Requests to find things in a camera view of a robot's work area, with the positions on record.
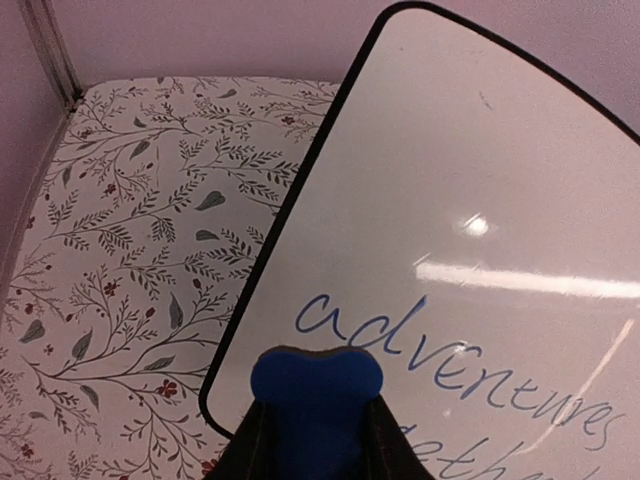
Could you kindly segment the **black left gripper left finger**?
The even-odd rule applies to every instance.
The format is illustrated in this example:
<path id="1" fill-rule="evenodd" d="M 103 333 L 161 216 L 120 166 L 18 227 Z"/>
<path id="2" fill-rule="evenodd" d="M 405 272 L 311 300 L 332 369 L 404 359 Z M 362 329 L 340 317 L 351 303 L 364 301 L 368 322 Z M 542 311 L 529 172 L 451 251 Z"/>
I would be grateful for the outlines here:
<path id="1" fill-rule="evenodd" d="M 269 408 L 254 401 L 237 431 L 205 480 L 267 480 L 273 478 Z"/>

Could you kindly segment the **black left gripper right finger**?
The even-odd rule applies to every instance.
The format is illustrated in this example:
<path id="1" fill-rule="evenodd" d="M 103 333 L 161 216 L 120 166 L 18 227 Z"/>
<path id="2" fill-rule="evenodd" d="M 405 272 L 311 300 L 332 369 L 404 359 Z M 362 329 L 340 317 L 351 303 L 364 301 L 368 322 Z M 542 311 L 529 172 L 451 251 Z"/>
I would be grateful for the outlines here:
<path id="1" fill-rule="evenodd" d="M 381 395 L 367 406 L 367 478 L 434 480 Z"/>

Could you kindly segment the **blue whiteboard eraser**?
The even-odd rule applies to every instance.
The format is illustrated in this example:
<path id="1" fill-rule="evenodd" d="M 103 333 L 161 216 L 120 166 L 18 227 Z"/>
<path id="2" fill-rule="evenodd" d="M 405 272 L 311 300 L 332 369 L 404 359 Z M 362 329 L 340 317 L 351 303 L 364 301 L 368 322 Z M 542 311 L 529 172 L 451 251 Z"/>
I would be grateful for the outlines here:
<path id="1" fill-rule="evenodd" d="M 250 379 L 274 432 L 277 479 L 360 479 L 366 408 L 382 388 L 380 365 L 350 347 L 264 352 Z"/>

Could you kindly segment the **small black-framed whiteboard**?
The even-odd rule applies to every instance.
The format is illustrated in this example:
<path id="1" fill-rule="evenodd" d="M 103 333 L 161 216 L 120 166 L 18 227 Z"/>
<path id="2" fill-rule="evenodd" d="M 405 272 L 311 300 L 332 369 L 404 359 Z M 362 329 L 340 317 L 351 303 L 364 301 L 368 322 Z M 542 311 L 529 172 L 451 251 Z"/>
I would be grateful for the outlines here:
<path id="1" fill-rule="evenodd" d="M 639 138 L 436 5 L 376 19 L 200 394 L 230 436 L 277 345 L 361 347 L 443 479 L 639 475 Z"/>

